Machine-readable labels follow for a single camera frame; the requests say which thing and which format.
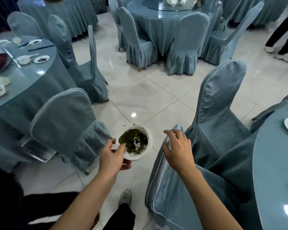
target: round table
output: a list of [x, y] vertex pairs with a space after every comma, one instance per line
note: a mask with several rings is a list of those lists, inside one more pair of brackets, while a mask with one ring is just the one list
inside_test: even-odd
[[13, 59], [0, 73], [0, 76], [10, 79], [10, 84], [6, 86], [7, 93], [0, 97], [0, 168], [7, 172], [11, 172], [18, 162], [31, 160], [15, 146], [28, 133], [32, 119], [43, 104], [52, 96], [77, 87], [53, 43], [46, 39], [43, 39], [43, 42], [40, 46], [36, 45], [36, 48], [18, 48], [14, 43], [4, 46], [14, 58], [36, 53], [50, 56], [48, 61], [41, 64], [31, 62], [20, 65]]
[[62, 0], [56, 3], [19, 0], [17, 4], [21, 12], [35, 19], [47, 39], [51, 39], [48, 32], [48, 18], [51, 14], [58, 15], [64, 21], [72, 38], [87, 31], [88, 25], [97, 27], [98, 18], [92, 0]]
[[288, 5], [288, 0], [242, 0], [232, 16], [234, 22], [241, 23], [247, 12], [261, 1], [263, 1], [265, 5], [258, 17], [254, 20], [253, 25], [263, 25], [276, 21]]
[[263, 230], [288, 230], [288, 104], [259, 129], [253, 152], [253, 181]]
[[164, 11], [153, 9], [147, 5], [146, 0], [132, 0], [127, 5], [127, 9], [131, 12], [137, 24], [138, 30], [145, 32], [157, 50], [165, 55], [169, 49], [171, 42], [175, 38], [176, 29], [180, 19], [187, 14], [195, 11], [201, 11], [208, 15], [210, 20], [207, 30], [206, 40], [200, 48], [200, 51], [207, 44], [211, 31], [217, 29], [222, 16], [222, 5], [219, 2], [213, 3], [212, 7], [208, 3], [202, 7], [191, 10]]

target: finger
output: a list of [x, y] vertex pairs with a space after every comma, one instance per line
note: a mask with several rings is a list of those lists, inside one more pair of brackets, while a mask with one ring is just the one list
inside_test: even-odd
[[183, 134], [183, 139], [184, 139], [185, 142], [188, 142], [188, 139], [187, 139], [185, 134]]
[[131, 165], [122, 165], [120, 170], [128, 170], [131, 168]]
[[170, 149], [169, 149], [169, 146], [167, 145], [167, 142], [164, 142], [164, 144], [163, 144], [163, 152], [165, 154], [169, 154], [170, 153]]
[[172, 130], [165, 130], [163, 132], [169, 136], [171, 142], [175, 142], [177, 140], [175, 133]]
[[183, 139], [181, 130], [173, 129], [172, 131], [176, 134], [177, 139]]
[[123, 159], [123, 164], [125, 165], [131, 165], [132, 161], [127, 160], [127, 159]]
[[120, 144], [119, 148], [116, 150], [115, 154], [121, 154], [123, 155], [126, 152], [126, 144]]
[[111, 149], [114, 143], [115, 139], [108, 140], [107, 144], [105, 145], [105, 148]]

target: floor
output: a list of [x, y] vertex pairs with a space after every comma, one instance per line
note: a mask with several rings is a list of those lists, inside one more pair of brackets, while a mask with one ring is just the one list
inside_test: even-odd
[[[262, 48], [276, 27], [288, 15], [288, 8], [280, 19], [262, 29], [248, 30], [241, 37], [234, 59], [247, 65], [246, 77], [232, 103], [231, 110], [246, 126], [250, 119], [261, 111], [278, 103], [288, 94], [288, 63], [273, 58]], [[118, 52], [117, 28], [111, 14], [98, 15], [99, 28], [95, 34], [97, 63], [108, 81], [110, 102], [94, 104], [94, 113], [102, 121], [112, 137], [130, 122], [144, 124], [151, 131], [154, 142], [150, 154], [128, 171], [122, 171], [101, 209], [101, 218], [95, 229], [100, 230], [117, 209], [117, 202], [126, 188], [133, 192], [131, 209], [136, 214], [136, 230], [154, 229], [147, 208], [144, 205], [149, 176], [165, 138], [163, 130], [180, 124], [186, 129], [191, 125], [196, 111], [200, 84], [215, 67], [199, 60], [195, 74], [191, 76], [167, 76], [164, 63], [154, 64], [141, 72], [126, 63], [126, 53]], [[286, 40], [286, 34], [276, 46]], [[77, 62], [90, 59], [88, 39], [73, 43]], [[25, 194], [80, 191], [96, 175], [98, 165], [85, 176], [59, 159], [47, 163], [24, 165], [17, 170], [17, 177]], [[45, 218], [41, 222], [57, 219]]]

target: covered chair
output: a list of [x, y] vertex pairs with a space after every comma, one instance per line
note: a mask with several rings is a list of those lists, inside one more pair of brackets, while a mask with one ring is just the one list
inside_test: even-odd
[[66, 68], [77, 66], [76, 57], [72, 47], [72, 39], [64, 21], [57, 15], [48, 18], [49, 33], [52, 42], [56, 45], [61, 60]]
[[116, 27], [117, 27], [117, 35], [119, 38], [119, 50], [121, 48], [126, 49], [127, 48], [127, 43], [126, 43], [126, 38], [124, 35], [124, 30], [123, 27], [121, 26], [121, 21], [119, 20], [119, 16], [117, 14], [117, 11], [119, 10], [119, 4], [117, 0], [109, 0], [109, 8], [111, 15], [115, 21]]
[[42, 38], [43, 34], [37, 22], [30, 15], [14, 11], [8, 18], [7, 22], [12, 32], [17, 35], [33, 35]]
[[[183, 132], [180, 125], [173, 129]], [[164, 140], [170, 148], [167, 136]], [[228, 211], [240, 223], [239, 200], [235, 190], [223, 178], [196, 165], [203, 174], [211, 189], [226, 206]], [[167, 163], [162, 147], [159, 150], [153, 170], [148, 182], [145, 205], [158, 225], [164, 225], [172, 230], [200, 230], [203, 229], [192, 198], [179, 175]]]
[[71, 88], [50, 98], [29, 128], [31, 137], [56, 151], [65, 162], [85, 172], [110, 134], [96, 120], [87, 93]]
[[97, 67], [96, 44], [91, 25], [88, 26], [88, 36], [90, 38], [91, 60], [69, 68], [68, 72], [76, 85], [87, 92], [91, 103], [106, 102], [109, 101], [106, 87], [108, 83]]
[[242, 61], [227, 60], [200, 86], [195, 118], [185, 135], [192, 142], [195, 163], [205, 169], [251, 135], [230, 110], [245, 73]]
[[132, 0], [121, 0], [124, 7], [127, 7], [128, 3]]
[[141, 68], [146, 68], [157, 62], [157, 49], [147, 36], [138, 35], [131, 13], [125, 7], [122, 7], [118, 14], [127, 40], [127, 63], [134, 64], [140, 71]]
[[219, 30], [224, 31], [228, 25], [228, 22], [234, 15], [236, 9], [242, 2], [242, 0], [221, 0], [223, 4], [223, 20], [219, 25]]
[[197, 53], [204, 42], [208, 26], [209, 18], [201, 12], [188, 14], [179, 21], [166, 59], [168, 74], [192, 75], [195, 72]]
[[258, 14], [264, 7], [263, 1], [254, 6], [239, 24], [239, 26], [230, 33], [228, 29], [213, 31], [201, 55], [205, 61], [211, 64], [219, 65], [227, 59], [232, 58], [236, 50], [238, 40], [257, 18]]

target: shoe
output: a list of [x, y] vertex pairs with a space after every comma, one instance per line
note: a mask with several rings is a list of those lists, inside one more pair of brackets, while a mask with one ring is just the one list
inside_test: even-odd
[[123, 203], [126, 203], [129, 207], [131, 206], [132, 193], [131, 190], [126, 189], [119, 198], [119, 206]]
[[264, 50], [265, 50], [267, 53], [272, 53], [272, 52], [274, 51], [274, 47], [265, 46], [265, 47], [264, 47]]
[[283, 60], [283, 61], [286, 61], [288, 62], [288, 53], [284, 54], [284, 55], [281, 55], [281, 54], [275, 54], [274, 56], [276, 59], [280, 59], [280, 60]]

